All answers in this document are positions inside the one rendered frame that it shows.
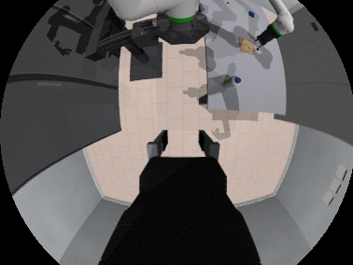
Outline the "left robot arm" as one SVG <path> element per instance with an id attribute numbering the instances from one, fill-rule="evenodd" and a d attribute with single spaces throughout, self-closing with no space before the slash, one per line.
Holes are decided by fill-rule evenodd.
<path id="1" fill-rule="evenodd" d="M 275 33 L 279 35 L 289 34 L 293 31 L 293 18 L 286 9 L 286 6 L 282 4 L 281 0 L 268 0 L 270 4 L 277 12 L 277 19 L 271 23 L 272 28 L 274 28 Z M 288 16 L 286 16 L 288 15 Z"/>

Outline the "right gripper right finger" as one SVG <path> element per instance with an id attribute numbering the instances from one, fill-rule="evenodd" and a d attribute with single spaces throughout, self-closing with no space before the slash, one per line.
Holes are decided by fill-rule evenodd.
<path id="1" fill-rule="evenodd" d="M 204 130 L 199 130 L 199 145 L 206 157 L 219 159 L 220 144 L 211 140 Z"/>

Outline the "grey bottle with blue cap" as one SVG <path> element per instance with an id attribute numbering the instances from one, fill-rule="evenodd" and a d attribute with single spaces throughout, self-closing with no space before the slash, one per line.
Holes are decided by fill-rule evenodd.
<path id="1" fill-rule="evenodd" d="M 228 91 L 229 88 L 239 87 L 240 84 L 241 84 L 240 77 L 230 77 L 229 80 L 226 80 L 225 83 L 222 84 L 222 87 L 224 87 L 226 91 Z"/>

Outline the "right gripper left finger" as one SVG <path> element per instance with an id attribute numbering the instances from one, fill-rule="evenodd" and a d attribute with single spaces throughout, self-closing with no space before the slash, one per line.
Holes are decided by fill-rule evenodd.
<path id="1" fill-rule="evenodd" d="M 168 145 L 168 130 L 162 130 L 154 141 L 147 143 L 148 161 L 154 156 L 161 156 Z"/>

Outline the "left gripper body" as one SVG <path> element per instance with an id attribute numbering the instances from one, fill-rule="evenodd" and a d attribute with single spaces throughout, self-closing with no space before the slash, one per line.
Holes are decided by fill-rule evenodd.
<path id="1" fill-rule="evenodd" d="M 267 42 L 272 41 L 272 39 L 274 39 L 274 38 L 278 38 L 279 39 L 279 34 L 275 33 L 274 28 L 272 28 L 272 26 L 270 24 L 270 26 L 267 26 L 267 30 L 264 30 L 262 32 L 262 34 L 258 35 L 258 37 L 256 37 L 256 38 L 258 38 L 258 41 L 261 43 L 262 46 L 264 46 L 264 44 L 266 44 Z"/>

